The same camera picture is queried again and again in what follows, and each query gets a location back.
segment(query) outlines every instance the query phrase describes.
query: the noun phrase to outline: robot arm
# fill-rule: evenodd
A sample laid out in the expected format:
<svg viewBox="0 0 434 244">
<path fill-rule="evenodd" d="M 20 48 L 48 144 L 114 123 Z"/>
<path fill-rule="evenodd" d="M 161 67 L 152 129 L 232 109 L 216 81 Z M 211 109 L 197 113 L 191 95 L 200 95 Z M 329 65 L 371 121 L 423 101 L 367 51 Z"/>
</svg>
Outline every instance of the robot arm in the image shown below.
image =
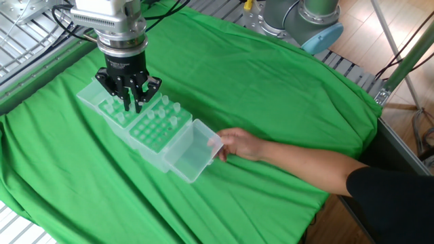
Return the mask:
<svg viewBox="0 0 434 244">
<path fill-rule="evenodd" d="M 161 85 L 161 79 L 151 77 L 146 69 L 148 39 L 141 13 L 140 0 L 76 0 L 71 9 L 75 24 L 94 28 L 98 35 L 106 68 L 100 68 L 95 78 L 108 93 L 123 100 L 125 110 L 133 101 L 137 113 Z"/>
</svg>

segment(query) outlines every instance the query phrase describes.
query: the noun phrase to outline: pipette tip box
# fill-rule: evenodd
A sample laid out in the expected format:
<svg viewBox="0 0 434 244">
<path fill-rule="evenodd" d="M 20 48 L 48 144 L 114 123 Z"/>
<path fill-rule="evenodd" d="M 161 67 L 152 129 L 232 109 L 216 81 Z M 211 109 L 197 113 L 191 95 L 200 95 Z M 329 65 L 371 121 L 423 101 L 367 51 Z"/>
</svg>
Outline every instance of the pipette tip box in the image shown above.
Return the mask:
<svg viewBox="0 0 434 244">
<path fill-rule="evenodd" d="M 157 92 L 140 113 L 125 111 L 95 78 L 77 97 L 105 119 L 113 132 L 164 173 L 193 183 L 222 148 L 220 137 L 178 102 Z"/>
</svg>

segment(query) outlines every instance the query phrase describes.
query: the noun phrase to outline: wire rack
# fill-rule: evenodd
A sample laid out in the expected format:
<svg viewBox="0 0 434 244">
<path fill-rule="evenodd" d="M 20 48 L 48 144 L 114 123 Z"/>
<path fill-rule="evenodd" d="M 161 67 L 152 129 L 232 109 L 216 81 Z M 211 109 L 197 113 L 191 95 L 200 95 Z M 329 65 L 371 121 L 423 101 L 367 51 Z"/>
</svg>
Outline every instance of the wire rack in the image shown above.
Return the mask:
<svg viewBox="0 0 434 244">
<path fill-rule="evenodd" d="M 62 19 L 65 26 L 71 23 L 66 14 L 58 13 L 58 18 Z M 14 22 L 4 9 L 0 9 L 0 42 Z M 9 37 L 0 46 L 0 84 L 12 76 L 14 71 L 20 70 L 20 67 L 42 54 L 62 33 L 63 30 L 54 22 L 48 10 L 26 24 L 15 25 Z"/>
</svg>

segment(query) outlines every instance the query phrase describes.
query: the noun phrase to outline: green cloth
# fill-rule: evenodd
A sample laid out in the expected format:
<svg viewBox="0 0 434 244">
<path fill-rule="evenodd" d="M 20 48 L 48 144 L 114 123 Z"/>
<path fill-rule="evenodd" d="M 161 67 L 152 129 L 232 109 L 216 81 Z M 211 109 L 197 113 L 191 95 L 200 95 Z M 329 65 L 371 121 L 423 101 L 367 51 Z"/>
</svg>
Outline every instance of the green cloth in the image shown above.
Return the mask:
<svg viewBox="0 0 434 244">
<path fill-rule="evenodd" d="M 163 14 L 163 1 L 145 16 Z M 381 108 L 283 41 L 185 9 L 149 32 L 161 91 L 214 131 L 358 157 Z M 95 49 L 0 117 L 0 197 L 59 243 L 297 243 L 328 194 L 266 163 L 215 160 L 194 184 L 163 174 L 76 97 Z"/>
</svg>

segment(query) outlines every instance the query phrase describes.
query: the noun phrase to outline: fingers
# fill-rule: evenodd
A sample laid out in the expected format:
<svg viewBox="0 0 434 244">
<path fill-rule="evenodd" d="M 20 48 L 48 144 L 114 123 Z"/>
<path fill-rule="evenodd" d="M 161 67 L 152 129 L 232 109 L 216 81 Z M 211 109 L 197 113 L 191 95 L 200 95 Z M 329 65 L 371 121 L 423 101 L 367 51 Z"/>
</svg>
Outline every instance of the fingers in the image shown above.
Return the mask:
<svg viewBox="0 0 434 244">
<path fill-rule="evenodd" d="M 232 145 L 235 142 L 235 136 L 232 135 L 223 135 L 221 137 L 222 143 L 224 145 Z"/>
<path fill-rule="evenodd" d="M 229 128 L 229 129 L 222 129 L 221 131 L 217 132 L 217 135 L 220 137 L 225 136 L 225 135 L 243 136 L 246 134 L 248 134 L 247 131 L 245 131 L 242 128 L 238 128 L 238 127 Z"/>
<path fill-rule="evenodd" d="M 221 161 L 226 162 L 227 157 L 228 157 L 227 146 L 223 146 L 222 149 L 220 150 L 220 152 L 218 152 L 218 158 Z"/>
</svg>

